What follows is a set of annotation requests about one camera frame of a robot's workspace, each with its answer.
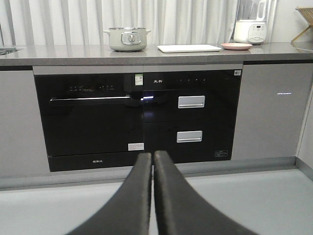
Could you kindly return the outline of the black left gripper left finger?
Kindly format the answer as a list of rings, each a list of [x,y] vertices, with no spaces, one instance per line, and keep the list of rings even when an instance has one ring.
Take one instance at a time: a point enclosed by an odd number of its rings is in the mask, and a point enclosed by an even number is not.
[[[110,200],[70,235],[147,235],[151,210],[152,157],[140,153]]]

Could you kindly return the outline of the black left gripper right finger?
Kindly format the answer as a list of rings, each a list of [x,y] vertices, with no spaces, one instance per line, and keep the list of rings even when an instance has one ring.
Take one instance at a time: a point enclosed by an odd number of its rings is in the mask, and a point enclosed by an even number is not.
[[[253,235],[203,199],[166,151],[154,153],[154,198],[160,235]]]

